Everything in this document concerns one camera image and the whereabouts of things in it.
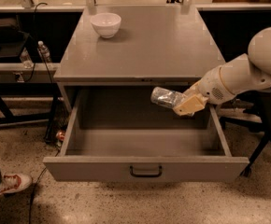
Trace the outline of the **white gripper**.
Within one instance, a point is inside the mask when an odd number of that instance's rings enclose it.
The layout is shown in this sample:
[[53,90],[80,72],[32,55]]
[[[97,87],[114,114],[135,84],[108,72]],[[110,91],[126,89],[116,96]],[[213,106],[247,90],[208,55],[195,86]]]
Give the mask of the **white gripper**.
[[222,82],[220,66],[205,73],[201,80],[192,84],[184,94],[189,97],[173,108],[179,116],[192,115],[204,109],[207,99],[213,105],[221,105],[235,98]]

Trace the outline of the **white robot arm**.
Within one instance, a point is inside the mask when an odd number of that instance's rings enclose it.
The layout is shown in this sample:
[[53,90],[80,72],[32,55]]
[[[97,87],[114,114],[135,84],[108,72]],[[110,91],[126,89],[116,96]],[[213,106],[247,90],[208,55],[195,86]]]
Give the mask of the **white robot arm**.
[[183,92],[186,98],[173,110],[179,116],[191,115],[204,109],[206,103],[221,105],[245,91],[268,88],[271,88],[271,27],[252,38],[248,53],[205,73]]

